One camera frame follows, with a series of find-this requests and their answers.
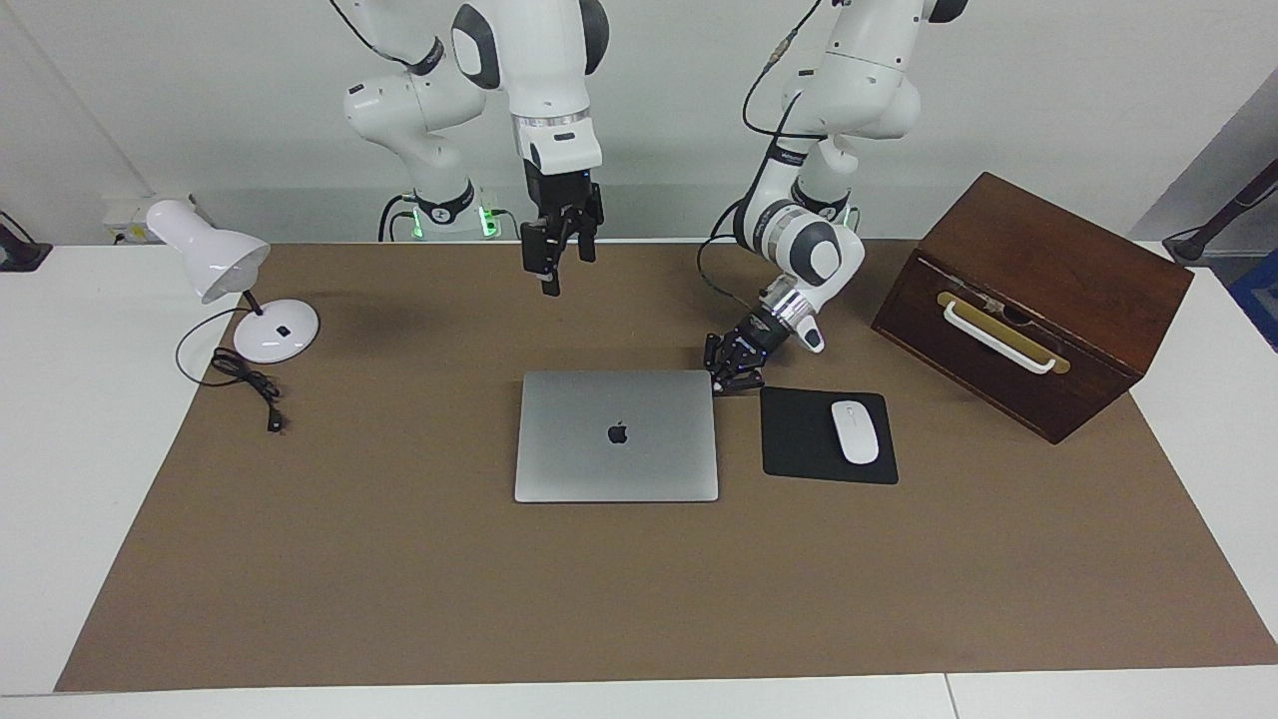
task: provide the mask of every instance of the box lid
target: box lid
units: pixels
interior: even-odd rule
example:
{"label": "box lid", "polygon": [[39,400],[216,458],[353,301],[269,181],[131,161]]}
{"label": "box lid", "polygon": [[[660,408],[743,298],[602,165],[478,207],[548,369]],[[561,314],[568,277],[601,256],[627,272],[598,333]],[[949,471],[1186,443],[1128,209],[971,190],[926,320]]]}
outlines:
{"label": "box lid", "polygon": [[1174,262],[989,172],[919,249],[1141,375],[1192,280]]}

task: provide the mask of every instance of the white computer mouse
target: white computer mouse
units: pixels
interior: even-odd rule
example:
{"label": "white computer mouse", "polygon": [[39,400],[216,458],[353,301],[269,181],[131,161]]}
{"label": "white computer mouse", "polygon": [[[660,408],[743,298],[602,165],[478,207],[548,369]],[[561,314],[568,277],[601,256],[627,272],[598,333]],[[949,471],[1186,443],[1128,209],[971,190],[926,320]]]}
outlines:
{"label": "white computer mouse", "polygon": [[878,460],[878,433],[864,405],[847,400],[831,405],[829,412],[835,416],[835,432],[838,433],[845,460],[852,465],[869,465]]}

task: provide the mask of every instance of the brown wooden chest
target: brown wooden chest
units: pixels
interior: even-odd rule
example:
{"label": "brown wooden chest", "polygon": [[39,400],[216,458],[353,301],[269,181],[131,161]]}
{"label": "brown wooden chest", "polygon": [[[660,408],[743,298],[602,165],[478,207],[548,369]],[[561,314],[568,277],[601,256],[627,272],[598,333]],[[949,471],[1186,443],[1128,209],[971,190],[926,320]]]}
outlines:
{"label": "brown wooden chest", "polygon": [[1191,277],[987,172],[874,328],[1054,444],[1145,377]]}

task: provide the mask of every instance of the wall socket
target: wall socket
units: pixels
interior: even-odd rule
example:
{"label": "wall socket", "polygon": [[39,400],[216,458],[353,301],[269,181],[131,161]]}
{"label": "wall socket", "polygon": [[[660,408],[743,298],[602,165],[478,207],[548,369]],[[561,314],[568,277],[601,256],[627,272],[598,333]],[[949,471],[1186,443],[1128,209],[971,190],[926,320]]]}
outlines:
{"label": "wall socket", "polygon": [[185,202],[197,215],[208,220],[190,194],[109,198],[106,199],[106,216],[102,217],[102,225],[106,227],[106,235],[111,244],[162,244],[162,240],[147,227],[147,211],[161,199]]}

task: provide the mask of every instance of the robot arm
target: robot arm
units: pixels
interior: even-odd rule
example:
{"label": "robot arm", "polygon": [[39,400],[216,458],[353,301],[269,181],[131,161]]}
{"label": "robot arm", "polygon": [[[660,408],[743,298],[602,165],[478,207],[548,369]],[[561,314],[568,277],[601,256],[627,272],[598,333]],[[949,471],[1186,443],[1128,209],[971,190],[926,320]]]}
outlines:
{"label": "robot arm", "polygon": [[505,91],[538,218],[520,227],[524,268],[557,295],[558,261],[576,235],[583,261],[594,261],[603,223],[603,162],[590,120],[585,75],[608,46],[608,19],[598,0],[470,0],[452,23],[461,73],[477,87]]}
{"label": "robot arm", "polygon": [[[368,43],[404,72],[364,80],[345,98],[346,120],[364,139],[386,147],[404,161],[413,179],[418,216],[433,232],[483,235],[484,217],[461,151],[437,134],[469,121],[484,107],[484,95],[449,61],[443,42],[408,27],[383,0],[355,6]],[[422,57],[410,61],[405,57]]]}
{"label": "robot arm", "polygon": [[791,83],[783,132],[732,217],[737,243],[782,273],[732,329],[707,337],[704,364],[718,392],[762,387],[759,370],[791,335],[824,349],[815,315],[865,258],[860,238],[833,222],[858,165],[850,138],[900,138],[914,126],[919,92],[905,70],[919,24],[953,19],[966,0],[835,4],[842,9],[820,68]]}

